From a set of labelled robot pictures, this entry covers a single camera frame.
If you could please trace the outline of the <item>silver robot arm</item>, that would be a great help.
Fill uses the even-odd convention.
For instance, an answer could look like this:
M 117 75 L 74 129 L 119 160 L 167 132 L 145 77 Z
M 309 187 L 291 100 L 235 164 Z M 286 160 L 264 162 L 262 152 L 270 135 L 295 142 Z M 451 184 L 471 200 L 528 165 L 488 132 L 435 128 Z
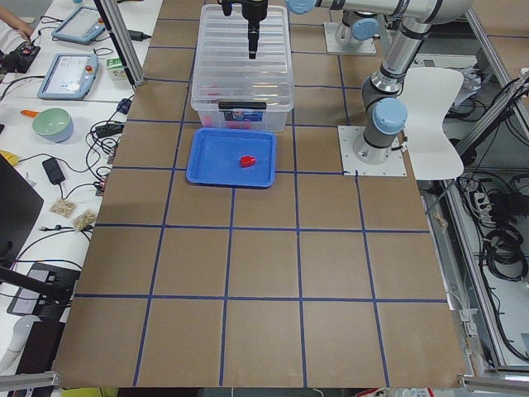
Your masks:
M 378 14 L 373 12 L 344 11 L 341 33 L 338 37 L 345 46 L 358 46 L 371 40 L 379 31 Z
M 289 11 L 310 12 L 315 7 L 372 12 L 402 17 L 398 33 L 379 70 L 363 83 L 361 94 L 367 125 L 355 139 L 355 157 L 367 165 L 381 165 L 391 152 L 396 135 L 407 121 L 407 109 L 398 99 L 403 81 L 431 26 L 463 16 L 471 1 L 287 1 Z

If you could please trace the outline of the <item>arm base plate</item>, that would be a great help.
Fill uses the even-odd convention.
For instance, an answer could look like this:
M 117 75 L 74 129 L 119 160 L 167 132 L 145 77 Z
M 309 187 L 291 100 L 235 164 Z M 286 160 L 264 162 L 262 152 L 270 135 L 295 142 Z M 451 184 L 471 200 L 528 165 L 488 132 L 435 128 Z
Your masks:
M 406 177 L 398 138 L 387 148 L 374 148 L 365 141 L 364 129 L 361 126 L 338 127 L 343 173 L 351 176 Z
M 350 27 L 341 22 L 326 22 L 323 25 L 326 41 L 326 52 L 333 55 L 375 56 L 376 49 L 372 37 L 357 40 L 352 36 Z

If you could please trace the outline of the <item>person hand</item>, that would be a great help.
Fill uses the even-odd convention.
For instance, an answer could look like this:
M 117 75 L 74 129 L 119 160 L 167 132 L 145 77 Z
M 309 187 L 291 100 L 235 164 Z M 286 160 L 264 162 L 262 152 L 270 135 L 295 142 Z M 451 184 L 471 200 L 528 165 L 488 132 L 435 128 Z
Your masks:
M 8 25 L 16 30 L 24 39 L 29 39 L 34 31 L 32 26 L 19 17 L 11 18 Z

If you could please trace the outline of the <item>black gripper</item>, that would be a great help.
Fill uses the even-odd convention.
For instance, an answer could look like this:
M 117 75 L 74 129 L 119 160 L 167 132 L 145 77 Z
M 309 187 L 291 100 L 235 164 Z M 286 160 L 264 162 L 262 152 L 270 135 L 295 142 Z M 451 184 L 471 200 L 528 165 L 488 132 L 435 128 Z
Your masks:
M 222 11 L 225 17 L 231 15 L 231 0 L 222 0 Z M 265 0 L 241 1 L 241 13 L 248 21 L 249 58 L 254 60 L 258 50 L 260 22 L 265 19 Z

